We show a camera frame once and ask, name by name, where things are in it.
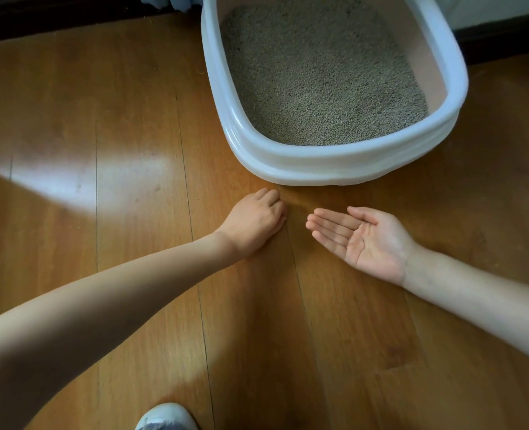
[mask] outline hand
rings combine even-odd
[[[215,232],[225,235],[242,259],[280,231],[285,221],[286,205],[278,190],[261,188],[241,199]]]
[[[408,259],[419,247],[391,214],[348,207],[348,214],[317,208],[306,228],[326,249],[354,268],[402,285]]]

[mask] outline litter box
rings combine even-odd
[[[468,74],[460,48],[435,0],[362,0],[380,13],[404,50],[426,97],[426,118],[383,137],[341,145],[286,145],[259,133],[236,93],[219,24],[237,6],[275,1],[203,2],[203,50],[218,117],[233,153],[249,171],[289,186],[358,184],[418,159],[447,137],[464,102]]]

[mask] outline white sneaker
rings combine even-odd
[[[183,406],[163,403],[145,413],[135,430],[198,430],[198,427]]]

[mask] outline open palm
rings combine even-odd
[[[349,214],[317,208],[306,228],[326,249],[354,268],[400,285],[416,243],[396,217],[365,207]]]

